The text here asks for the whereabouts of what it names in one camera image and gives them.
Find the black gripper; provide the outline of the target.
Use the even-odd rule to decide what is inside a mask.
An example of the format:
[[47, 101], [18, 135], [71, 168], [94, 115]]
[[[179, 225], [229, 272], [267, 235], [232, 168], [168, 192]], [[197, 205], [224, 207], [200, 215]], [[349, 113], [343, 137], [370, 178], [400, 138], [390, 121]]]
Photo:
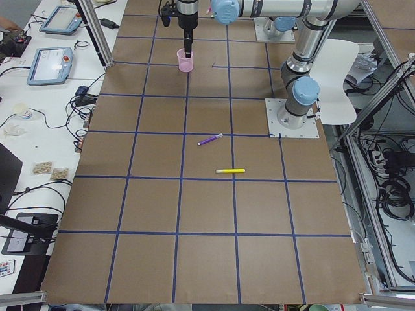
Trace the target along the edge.
[[191, 57], [193, 44], [193, 29], [198, 26], [198, 1], [177, 0], [177, 18], [179, 27], [184, 30], [184, 53], [186, 58]]

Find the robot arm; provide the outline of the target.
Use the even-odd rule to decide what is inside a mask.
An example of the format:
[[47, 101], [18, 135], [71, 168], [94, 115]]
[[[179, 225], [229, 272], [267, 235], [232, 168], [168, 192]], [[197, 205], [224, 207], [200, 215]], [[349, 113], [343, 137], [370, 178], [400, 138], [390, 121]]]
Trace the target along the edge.
[[277, 38], [292, 30], [295, 24], [296, 18], [292, 16], [268, 17], [263, 31], [269, 38]]
[[309, 76], [314, 59], [325, 43], [330, 22], [351, 13], [358, 1], [210, 1], [213, 17], [223, 25], [238, 17], [294, 17], [303, 21], [292, 55], [281, 66], [281, 78], [288, 99], [278, 111], [278, 122], [290, 129], [303, 126], [318, 92], [304, 93], [302, 89], [317, 86]]

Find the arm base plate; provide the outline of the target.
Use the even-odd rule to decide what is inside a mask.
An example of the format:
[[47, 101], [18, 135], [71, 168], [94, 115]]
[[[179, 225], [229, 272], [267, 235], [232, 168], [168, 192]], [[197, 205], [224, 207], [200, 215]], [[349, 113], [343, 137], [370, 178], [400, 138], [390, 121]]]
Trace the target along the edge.
[[285, 107], [286, 99], [266, 98], [268, 136], [271, 138], [319, 139], [312, 107], [304, 116], [291, 115]]
[[295, 17], [257, 17], [254, 19], [256, 41], [294, 43]]

